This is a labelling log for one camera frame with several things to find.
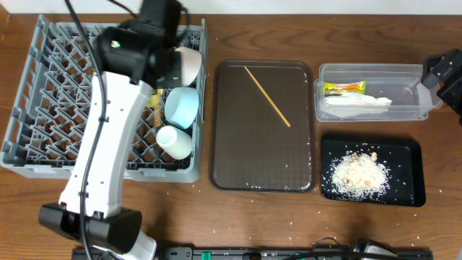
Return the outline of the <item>white paper cup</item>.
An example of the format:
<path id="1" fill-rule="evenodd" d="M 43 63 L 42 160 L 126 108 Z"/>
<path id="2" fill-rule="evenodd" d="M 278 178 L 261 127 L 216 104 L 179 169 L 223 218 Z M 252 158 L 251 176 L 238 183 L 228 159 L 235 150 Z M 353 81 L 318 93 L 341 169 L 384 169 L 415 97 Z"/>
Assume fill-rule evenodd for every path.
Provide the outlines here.
<path id="1" fill-rule="evenodd" d="M 163 126 L 157 132 L 156 142 L 175 160 L 187 158 L 193 149 L 192 138 L 174 126 Z"/>

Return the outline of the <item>rice and food scraps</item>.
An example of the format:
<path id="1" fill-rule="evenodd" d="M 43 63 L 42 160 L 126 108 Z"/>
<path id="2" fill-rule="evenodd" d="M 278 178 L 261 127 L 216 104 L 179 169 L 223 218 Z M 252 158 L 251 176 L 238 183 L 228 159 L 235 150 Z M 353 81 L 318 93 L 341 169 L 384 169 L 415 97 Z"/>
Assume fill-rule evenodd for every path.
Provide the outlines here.
<path id="1" fill-rule="evenodd" d="M 331 163 L 331 175 L 326 180 L 332 187 L 328 190 L 343 200 L 377 200 L 391 189 L 390 171 L 390 168 L 378 162 L 376 152 L 353 152 Z"/>

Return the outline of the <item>yellow plastic plate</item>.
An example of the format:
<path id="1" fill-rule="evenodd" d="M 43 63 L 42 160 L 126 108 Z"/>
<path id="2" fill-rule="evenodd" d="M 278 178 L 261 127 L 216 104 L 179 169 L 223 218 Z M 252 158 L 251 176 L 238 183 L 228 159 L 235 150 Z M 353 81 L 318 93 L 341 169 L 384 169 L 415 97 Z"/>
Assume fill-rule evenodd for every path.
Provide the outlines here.
<path id="1" fill-rule="evenodd" d="M 156 92 L 153 92 L 149 102 L 147 103 L 147 107 L 149 108 L 161 108 L 162 107 L 162 97 L 163 97 L 163 89 L 158 89 Z"/>

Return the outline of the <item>white bowl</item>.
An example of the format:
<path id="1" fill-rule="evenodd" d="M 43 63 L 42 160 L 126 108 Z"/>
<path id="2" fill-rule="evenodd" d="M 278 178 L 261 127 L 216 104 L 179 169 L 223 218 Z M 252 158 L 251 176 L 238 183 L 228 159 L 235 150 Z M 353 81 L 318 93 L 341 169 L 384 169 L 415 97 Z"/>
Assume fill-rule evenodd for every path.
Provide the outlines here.
<path id="1" fill-rule="evenodd" d="M 199 51 L 184 46 L 176 48 L 181 59 L 181 84 L 189 86 L 197 77 L 202 65 L 202 56 Z"/>

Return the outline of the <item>white napkin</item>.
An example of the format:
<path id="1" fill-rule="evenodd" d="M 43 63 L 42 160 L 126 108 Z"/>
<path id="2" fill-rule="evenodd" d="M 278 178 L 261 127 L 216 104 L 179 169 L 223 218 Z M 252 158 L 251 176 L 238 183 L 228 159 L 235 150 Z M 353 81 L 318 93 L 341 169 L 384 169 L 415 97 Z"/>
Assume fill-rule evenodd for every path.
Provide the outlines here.
<path id="1" fill-rule="evenodd" d="M 321 102 L 321 110 L 339 118 L 362 114 L 387 112 L 392 100 L 386 97 L 373 97 L 356 92 L 327 96 Z"/>

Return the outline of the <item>green yellow snack wrapper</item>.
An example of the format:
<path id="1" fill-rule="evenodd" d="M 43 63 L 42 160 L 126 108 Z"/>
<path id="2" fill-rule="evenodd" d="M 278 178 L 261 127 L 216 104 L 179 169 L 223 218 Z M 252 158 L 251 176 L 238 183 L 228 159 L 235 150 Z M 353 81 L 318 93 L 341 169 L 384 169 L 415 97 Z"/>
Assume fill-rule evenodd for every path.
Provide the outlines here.
<path id="1" fill-rule="evenodd" d="M 343 95 L 350 92 L 359 93 L 361 95 L 365 94 L 366 90 L 366 81 L 353 82 L 353 83 L 323 83 L 323 92 L 325 96 L 330 95 Z"/>

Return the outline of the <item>light blue bowl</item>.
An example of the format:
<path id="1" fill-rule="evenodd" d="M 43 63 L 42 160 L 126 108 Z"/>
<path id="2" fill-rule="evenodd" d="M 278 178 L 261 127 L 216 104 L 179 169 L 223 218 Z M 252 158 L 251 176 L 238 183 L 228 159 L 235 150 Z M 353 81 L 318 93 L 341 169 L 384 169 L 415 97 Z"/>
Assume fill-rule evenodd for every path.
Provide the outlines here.
<path id="1" fill-rule="evenodd" d="M 165 102 L 165 118 L 170 124 L 187 129 L 194 122 L 198 109 L 198 91 L 192 87 L 176 87 Z"/>

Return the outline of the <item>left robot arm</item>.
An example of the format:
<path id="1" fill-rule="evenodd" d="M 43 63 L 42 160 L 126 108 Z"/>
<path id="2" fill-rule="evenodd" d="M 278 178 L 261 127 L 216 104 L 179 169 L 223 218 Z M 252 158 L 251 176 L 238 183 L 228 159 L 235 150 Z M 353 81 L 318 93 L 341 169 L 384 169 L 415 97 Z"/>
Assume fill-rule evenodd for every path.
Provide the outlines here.
<path id="1" fill-rule="evenodd" d="M 56 203 L 39 223 L 117 259 L 153 259 L 157 243 L 141 230 L 142 214 L 122 205 L 123 175 L 139 117 L 159 86 L 184 84 L 174 31 L 108 27 L 90 43 L 95 63 L 90 114 L 77 162 Z"/>

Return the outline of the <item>wooden chopstick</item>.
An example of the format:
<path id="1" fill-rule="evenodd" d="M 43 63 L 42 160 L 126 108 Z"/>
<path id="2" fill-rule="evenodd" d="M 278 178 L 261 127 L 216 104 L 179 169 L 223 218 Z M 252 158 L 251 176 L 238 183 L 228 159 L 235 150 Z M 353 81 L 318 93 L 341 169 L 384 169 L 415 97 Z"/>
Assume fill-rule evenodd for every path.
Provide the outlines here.
<path id="1" fill-rule="evenodd" d="M 271 97 L 268 95 L 268 93 L 265 91 L 263 86 L 260 84 L 260 82 L 255 78 L 253 73 L 250 71 L 250 69 L 247 66 L 243 66 L 244 69 L 247 71 L 248 75 L 250 78 L 253 80 L 253 82 L 256 84 L 257 88 L 260 90 L 260 92 L 263 94 L 263 96 L 267 99 L 267 101 L 270 103 L 271 107 L 275 110 L 275 112 L 279 115 L 281 120 L 286 124 L 288 128 L 290 128 L 292 125 L 291 123 L 287 120 L 287 118 L 284 116 L 284 114 L 280 111 L 280 109 L 277 107 L 275 102 L 271 99 Z"/>
<path id="2" fill-rule="evenodd" d="M 158 127 L 158 126 L 162 125 L 162 114 L 161 114 L 161 112 L 162 112 L 161 107 L 156 106 L 154 108 L 154 126 L 155 127 Z"/>

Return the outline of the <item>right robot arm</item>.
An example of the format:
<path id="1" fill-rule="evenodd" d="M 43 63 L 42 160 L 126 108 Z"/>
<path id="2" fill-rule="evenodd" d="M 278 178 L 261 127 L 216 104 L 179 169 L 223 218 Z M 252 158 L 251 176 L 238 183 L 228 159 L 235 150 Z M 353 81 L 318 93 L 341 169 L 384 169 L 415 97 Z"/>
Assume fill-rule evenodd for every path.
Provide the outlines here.
<path id="1" fill-rule="evenodd" d="M 437 96 L 460 116 L 461 124 L 461 50 L 428 56 L 423 63 L 421 83 L 428 89 L 439 86 Z"/>

